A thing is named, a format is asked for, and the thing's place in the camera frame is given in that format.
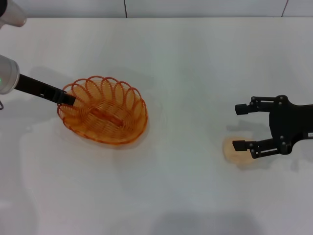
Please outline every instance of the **gray wall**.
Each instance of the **gray wall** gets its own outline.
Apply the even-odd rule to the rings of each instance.
[[[313,16],[313,0],[15,0],[15,2],[28,13],[29,17],[124,18],[125,7],[128,17],[280,17],[283,12],[284,16]]]

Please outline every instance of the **white table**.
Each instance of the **white table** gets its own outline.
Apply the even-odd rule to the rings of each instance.
[[[313,103],[313,19],[29,19],[0,54],[62,88],[112,76],[139,89],[150,126],[114,149],[66,129],[19,91],[0,111],[1,235],[311,235],[313,147],[246,168],[227,136],[270,138],[253,95]]]

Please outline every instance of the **small orange object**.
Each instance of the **small orange object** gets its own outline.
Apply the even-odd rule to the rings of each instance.
[[[73,106],[58,105],[63,124],[100,143],[134,142],[146,129],[148,113],[139,91],[112,77],[78,79],[63,88],[76,97]]]

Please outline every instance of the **white wall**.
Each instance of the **white wall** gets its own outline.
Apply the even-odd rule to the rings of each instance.
[[[284,16],[313,16],[313,0],[289,0]]]
[[[124,18],[123,0],[14,0],[29,17]]]
[[[126,0],[128,17],[281,16],[286,0]]]

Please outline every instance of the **translucent orange object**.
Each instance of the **translucent orange object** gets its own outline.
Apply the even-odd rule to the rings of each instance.
[[[78,79],[63,88],[76,97],[58,105],[63,124],[76,134],[114,145],[134,142],[146,129],[148,113],[139,91],[112,77]]]

